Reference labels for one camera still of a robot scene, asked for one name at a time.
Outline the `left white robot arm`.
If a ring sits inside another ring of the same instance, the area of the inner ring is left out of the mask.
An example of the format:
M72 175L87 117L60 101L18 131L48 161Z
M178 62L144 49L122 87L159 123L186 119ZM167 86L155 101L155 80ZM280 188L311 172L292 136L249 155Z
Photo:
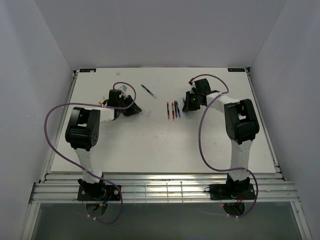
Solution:
M98 143L100 123L114 121L120 115L130 117L142 110L131 95L123 89L109 91L108 99L102 107L74 107L65 132L65 140L74 149L79 164L84 168L79 183L91 184L88 193L100 200L106 195L106 187L100 184L103 173L98 166L94 147Z

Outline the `dark blue pen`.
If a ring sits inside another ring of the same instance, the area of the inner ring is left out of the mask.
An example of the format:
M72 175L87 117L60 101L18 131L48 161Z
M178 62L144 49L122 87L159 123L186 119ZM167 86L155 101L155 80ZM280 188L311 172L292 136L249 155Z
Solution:
M175 118L178 119L178 111L177 111L177 102L174 101L174 113L175 113Z

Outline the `orange red pen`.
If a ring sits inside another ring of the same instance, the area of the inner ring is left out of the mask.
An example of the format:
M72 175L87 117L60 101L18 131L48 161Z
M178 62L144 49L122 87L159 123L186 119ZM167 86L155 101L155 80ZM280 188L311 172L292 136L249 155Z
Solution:
M175 116L175 104L174 102L171 103L171 111L172 111L172 120L174 121L176 116Z

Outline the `green pen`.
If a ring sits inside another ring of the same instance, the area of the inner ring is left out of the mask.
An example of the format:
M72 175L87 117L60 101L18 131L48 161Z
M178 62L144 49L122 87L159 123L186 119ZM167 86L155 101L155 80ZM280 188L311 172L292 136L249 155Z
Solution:
M141 87L149 94L151 95L154 99L157 99L157 96L152 93L147 87L145 87L143 84L141 84Z

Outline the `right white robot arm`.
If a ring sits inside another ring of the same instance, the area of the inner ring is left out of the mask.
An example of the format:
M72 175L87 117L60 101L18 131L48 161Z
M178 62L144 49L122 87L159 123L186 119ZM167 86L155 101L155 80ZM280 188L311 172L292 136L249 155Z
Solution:
M260 131L260 125L250 99L235 99L227 96L230 92L227 84L217 76L225 91L212 90L206 78L197 80L192 78L188 83L191 90L186 92L186 99L182 108L183 112L192 112L205 106L198 128L198 148L200 156L207 167L216 172L226 172L226 194L237 199L244 193L244 186L250 184L249 167L250 149L256 135ZM225 131L231 142L230 168L218 169L209 165L206 161L201 141L202 126L207 111L213 108L224 114Z

